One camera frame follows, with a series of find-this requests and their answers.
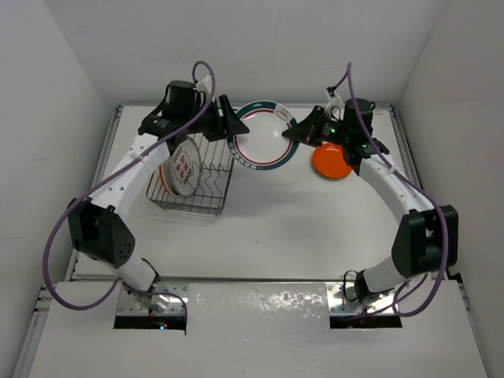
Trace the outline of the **white plate red rim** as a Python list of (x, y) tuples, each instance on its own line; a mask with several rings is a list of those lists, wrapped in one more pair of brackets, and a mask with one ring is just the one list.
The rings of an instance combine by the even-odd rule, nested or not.
[(298, 149), (298, 142), (283, 132), (298, 124), (284, 105), (268, 101), (249, 102), (236, 111), (249, 131), (227, 138), (228, 149), (241, 165), (257, 170), (278, 169), (288, 163)]

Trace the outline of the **orange plastic plate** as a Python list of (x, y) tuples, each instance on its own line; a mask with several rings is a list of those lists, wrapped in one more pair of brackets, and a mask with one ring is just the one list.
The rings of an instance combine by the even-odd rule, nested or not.
[(312, 166), (317, 173), (332, 180), (343, 179), (352, 172), (344, 160), (343, 148), (333, 143), (324, 143), (314, 150)]

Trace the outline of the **white plate grey rim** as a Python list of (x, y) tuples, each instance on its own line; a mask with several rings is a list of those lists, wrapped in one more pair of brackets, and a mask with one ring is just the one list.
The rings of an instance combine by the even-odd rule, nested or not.
[(199, 148), (191, 137), (187, 137), (169, 159), (167, 184), (174, 195), (189, 198), (196, 193), (201, 176)]

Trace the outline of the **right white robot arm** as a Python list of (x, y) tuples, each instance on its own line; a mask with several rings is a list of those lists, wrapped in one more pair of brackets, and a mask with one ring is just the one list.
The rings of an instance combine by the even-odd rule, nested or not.
[(375, 104), (363, 98), (346, 101), (343, 117), (315, 106), (283, 136), (307, 146), (334, 143), (347, 165), (381, 197), (398, 222), (390, 257), (361, 270), (354, 281), (359, 302), (383, 294), (422, 273), (445, 270), (458, 261), (458, 212), (436, 205), (410, 182), (381, 141), (372, 137)]

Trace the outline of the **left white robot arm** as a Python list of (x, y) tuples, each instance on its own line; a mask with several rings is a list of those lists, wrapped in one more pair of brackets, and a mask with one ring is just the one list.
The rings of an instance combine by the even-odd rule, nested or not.
[(215, 95), (210, 76), (170, 82), (114, 170), (90, 194), (69, 205), (74, 249), (107, 266), (131, 289), (149, 292), (157, 273), (135, 252), (135, 237), (126, 225), (134, 200), (188, 135), (201, 134), (214, 142), (248, 131), (228, 98)]

